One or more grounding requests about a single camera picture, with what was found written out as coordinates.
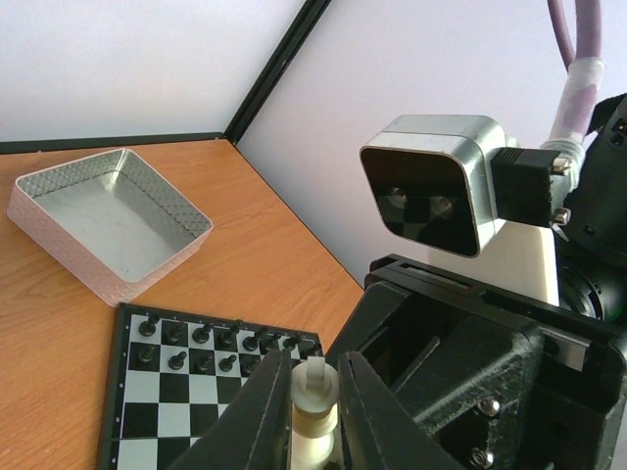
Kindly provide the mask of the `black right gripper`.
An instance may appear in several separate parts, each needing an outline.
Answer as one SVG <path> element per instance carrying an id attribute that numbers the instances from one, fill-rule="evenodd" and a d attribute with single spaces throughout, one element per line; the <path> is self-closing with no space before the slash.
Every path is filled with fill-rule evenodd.
<path id="1" fill-rule="evenodd" d="M 327 350 L 361 353 L 460 469 L 622 469 L 626 280 L 569 265 L 550 305 L 391 255 Z"/>

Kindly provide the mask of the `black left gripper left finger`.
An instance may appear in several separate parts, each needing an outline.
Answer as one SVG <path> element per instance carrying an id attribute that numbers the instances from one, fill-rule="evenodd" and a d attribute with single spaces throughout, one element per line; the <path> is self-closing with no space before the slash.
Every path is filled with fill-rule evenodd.
<path id="1" fill-rule="evenodd" d="M 292 362 L 269 352 L 218 421 L 172 469 L 284 469 L 291 415 Z"/>

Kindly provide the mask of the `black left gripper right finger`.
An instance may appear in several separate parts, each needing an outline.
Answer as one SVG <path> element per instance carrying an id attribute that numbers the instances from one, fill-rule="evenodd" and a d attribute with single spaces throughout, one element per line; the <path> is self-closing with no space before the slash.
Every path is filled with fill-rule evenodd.
<path id="1" fill-rule="evenodd" d="M 359 352 L 338 357 L 339 412 L 346 469 L 460 469 L 423 432 Z"/>

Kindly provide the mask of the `white king chess piece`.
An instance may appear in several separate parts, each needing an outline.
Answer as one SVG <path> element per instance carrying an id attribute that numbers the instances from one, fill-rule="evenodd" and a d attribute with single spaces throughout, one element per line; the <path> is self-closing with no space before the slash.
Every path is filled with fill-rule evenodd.
<path id="1" fill-rule="evenodd" d="M 293 369 L 290 469 L 323 469 L 332 461 L 338 399 L 338 372 L 323 356 L 310 356 Z"/>

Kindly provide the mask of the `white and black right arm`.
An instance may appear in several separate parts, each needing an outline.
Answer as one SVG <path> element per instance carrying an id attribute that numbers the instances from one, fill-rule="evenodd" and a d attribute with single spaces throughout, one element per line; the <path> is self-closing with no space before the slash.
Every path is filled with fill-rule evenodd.
<path id="1" fill-rule="evenodd" d="M 551 304 L 398 255 L 375 260 L 328 351 L 341 469 L 622 469 L 626 99 L 596 103 L 583 162 L 521 148 L 482 116 L 406 115 L 364 145 L 386 228 L 475 260 L 545 228 Z"/>

